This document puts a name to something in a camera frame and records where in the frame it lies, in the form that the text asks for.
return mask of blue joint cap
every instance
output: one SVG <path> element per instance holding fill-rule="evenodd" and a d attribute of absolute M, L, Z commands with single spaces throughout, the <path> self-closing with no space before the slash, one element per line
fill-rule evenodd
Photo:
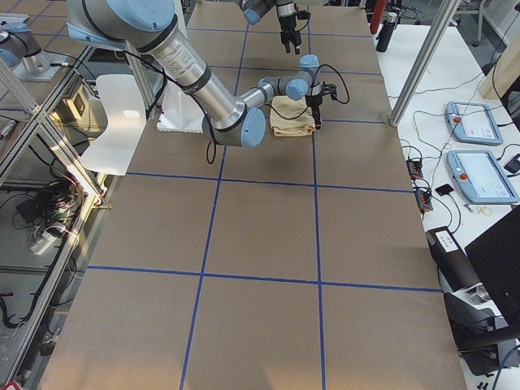
<path fill-rule="evenodd" d="M 29 33 L 31 29 L 27 27 L 27 24 L 22 22 L 10 22 L 2 26 L 2 30 L 8 33 Z"/>
<path fill-rule="evenodd" d="M 244 17 L 248 21 L 249 24 L 256 24 L 260 21 L 260 15 L 252 9 L 247 9 L 244 11 Z"/>
<path fill-rule="evenodd" d="M 242 124 L 240 142 L 245 148 L 254 148 L 266 134 L 266 117 L 258 108 L 250 108 Z"/>
<path fill-rule="evenodd" d="M 15 67 L 20 63 L 20 59 L 7 50 L 0 49 L 0 59 L 3 59 L 8 67 Z"/>
<path fill-rule="evenodd" d="M 300 67 L 305 69 L 311 67 L 319 67 L 318 57 L 314 54 L 306 54 L 300 58 Z"/>
<path fill-rule="evenodd" d="M 292 100 L 300 100 L 306 95 L 308 90 L 309 85 L 304 80 L 294 79 L 287 83 L 285 94 Z"/>
<path fill-rule="evenodd" d="M 67 23 L 67 27 L 68 35 L 72 39 L 84 42 L 87 45 L 100 47 L 102 49 L 108 50 L 125 50 L 127 47 L 123 41 L 111 41 L 110 39 L 106 39 L 105 37 L 100 37 L 98 35 L 92 34 L 91 32 L 83 31 L 70 23 Z"/>
<path fill-rule="evenodd" d="M 149 33 L 168 27 L 176 13 L 172 0 L 106 0 L 106 3 L 126 23 Z"/>

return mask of black monitor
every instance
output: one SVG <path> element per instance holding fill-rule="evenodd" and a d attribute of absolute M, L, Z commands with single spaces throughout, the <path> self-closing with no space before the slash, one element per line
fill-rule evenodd
<path fill-rule="evenodd" d="M 466 254 L 507 323 L 520 324 L 520 206 L 467 245 Z"/>

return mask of power adapter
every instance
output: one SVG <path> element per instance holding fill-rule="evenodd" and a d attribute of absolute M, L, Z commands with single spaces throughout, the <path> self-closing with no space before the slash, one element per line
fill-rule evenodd
<path fill-rule="evenodd" d="M 504 169 L 511 173 L 517 173 L 520 171 L 520 154 L 517 154 L 513 158 L 509 160 L 507 164 L 505 164 Z"/>
<path fill-rule="evenodd" d="M 29 245 L 29 249 L 37 256 L 40 256 L 50 248 L 58 238 L 63 236 L 64 231 L 65 226 L 62 223 L 55 222 L 52 227 L 48 227 L 40 236 L 34 239 L 34 242 Z"/>

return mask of yellow cloth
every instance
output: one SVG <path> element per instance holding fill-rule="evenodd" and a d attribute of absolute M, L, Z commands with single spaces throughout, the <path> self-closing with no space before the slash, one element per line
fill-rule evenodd
<path fill-rule="evenodd" d="M 271 105 L 285 118 L 293 118 L 301 114 L 301 112 L 306 108 L 306 100 L 305 98 L 302 98 L 295 102 L 286 96 L 276 96 L 273 98 Z M 281 118 L 271 108 L 269 120 L 271 122 L 273 133 L 277 137 L 309 136 L 314 130 L 316 130 L 314 119 L 310 112 L 310 108 L 308 108 L 300 117 L 286 120 Z"/>

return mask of black bottle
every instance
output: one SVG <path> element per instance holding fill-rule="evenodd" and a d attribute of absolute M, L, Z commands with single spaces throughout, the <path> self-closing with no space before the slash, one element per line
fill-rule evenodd
<path fill-rule="evenodd" d="M 383 22 L 383 27 L 377 36 L 377 46 L 375 49 L 381 53 L 387 51 L 388 43 L 392 38 L 393 30 L 396 28 L 397 13 L 388 12 L 387 19 Z"/>

